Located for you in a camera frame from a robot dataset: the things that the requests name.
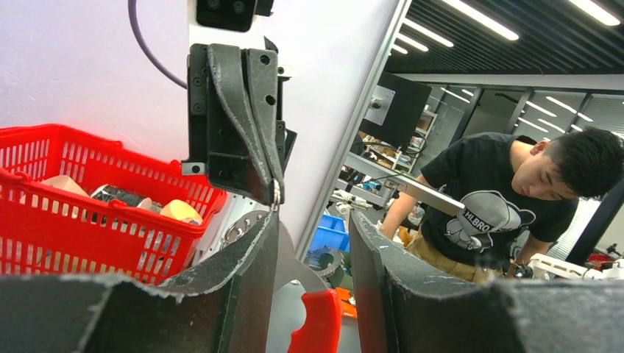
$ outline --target black t-shirt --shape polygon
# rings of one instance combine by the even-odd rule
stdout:
[[[522,228],[553,242],[570,226],[576,200],[542,201],[511,188],[510,151],[516,139],[528,138],[493,132],[462,138],[422,168],[433,188],[444,186],[444,193],[466,206],[457,217],[429,207],[422,219],[423,237],[444,256],[496,266]]]

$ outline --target window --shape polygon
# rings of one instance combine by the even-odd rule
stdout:
[[[568,131],[585,93],[535,91],[516,121],[515,135],[552,140]]]
[[[439,96],[441,100],[436,110],[431,110],[436,114],[433,125],[426,135],[427,145],[422,151],[422,155],[416,161],[412,174],[419,174],[420,168],[427,165],[433,158],[437,157],[440,152],[444,151],[449,145],[457,127],[464,116],[464,111],[468,108],[470,100],[475,92],[474,87],[466,86],[432,86],[432,96]]]
[[[592,94],[572,128],[585,126],[605,129],[624,139],[624,96]]]
[[[429,110],[434,113],[438,106],[440,105],[440,99],[444,95],[444,90],[442,88],[446,88],[446,85],[429,85],[431,87],[431,93],[429,94],[429,99],[427,99],[427,104],[425,105],[425,110]]]

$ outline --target yellow tape roll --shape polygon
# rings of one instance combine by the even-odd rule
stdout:
[[[169,202],[163,207],[160,214],[178,221],[196,225],[200,225],[204,221],[191,205],[181,200]]]

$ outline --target monitor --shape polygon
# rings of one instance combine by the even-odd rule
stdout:
[[[405,151],[430,93],[427,85],[383,72],[360,131]]]

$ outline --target red basket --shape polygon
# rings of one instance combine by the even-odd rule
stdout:
[[[110,184],[161,204],[181,199],[204,221],[194,226],[39,183],[59,174],[89,194]],[[225,198],[205,176],[182,176],[179,162],[118,141],[55,124],[0,129],[0,274],[121,272],[158,284],[188,265]]]

